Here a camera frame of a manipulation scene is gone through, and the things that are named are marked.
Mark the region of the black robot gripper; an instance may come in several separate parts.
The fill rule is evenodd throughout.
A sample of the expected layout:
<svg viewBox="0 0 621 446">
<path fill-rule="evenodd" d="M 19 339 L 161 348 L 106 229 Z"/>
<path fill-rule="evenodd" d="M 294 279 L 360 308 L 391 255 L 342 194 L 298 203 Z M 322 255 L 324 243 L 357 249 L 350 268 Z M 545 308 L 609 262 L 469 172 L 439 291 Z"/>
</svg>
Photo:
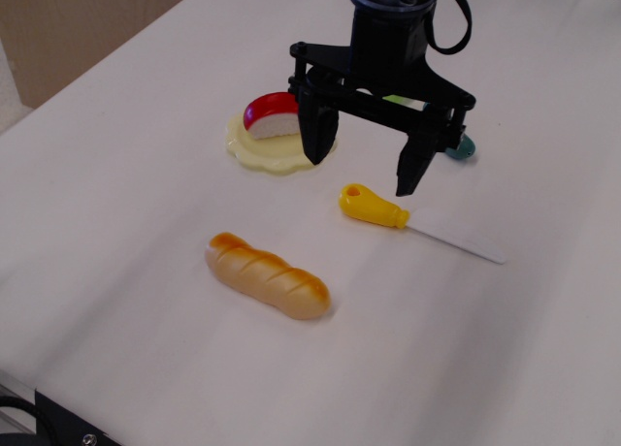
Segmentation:
<svg viewBox="0 0 621 446">
<path fill-rule="evenodd" d="M 289 90 L 298 103 L 303 150 L 313 165 L 332 149 L 342 112 L 407 134 L 397 167 L 397 197 L 413 194 L 437 145 L 460 143 L 475 98 L 427 64 L 432 21 L 430 6 L 390 14 L 359 5 L 348 46 L 291 47 L 296 66 Z M 389 95 L 420 101 L 424 108 L 387 102 Z"/>
</svg>

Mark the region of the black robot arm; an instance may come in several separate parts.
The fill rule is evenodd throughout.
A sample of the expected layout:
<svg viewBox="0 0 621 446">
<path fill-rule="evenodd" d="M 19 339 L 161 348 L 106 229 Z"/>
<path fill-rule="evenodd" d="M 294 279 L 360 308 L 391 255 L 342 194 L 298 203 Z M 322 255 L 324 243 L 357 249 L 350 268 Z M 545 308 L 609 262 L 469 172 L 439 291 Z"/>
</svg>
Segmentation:
<svg viewBox="0 0 621 446">
<path fill-rule="evenodd" d="M 458 53 L 472 33 L 453 47 L 439 47 L 437 1 L 351 0 L 348 46 L 291 46 L 289 91 L 298 104 L 304 153 L 314 165 L 332 149 L 343 112 L 407 135 L 397 166 L 399 197 L 414 192 L 437 153 L 460 145 L 475 97 L 435 73 L 426 51 Z"/>
</svg>

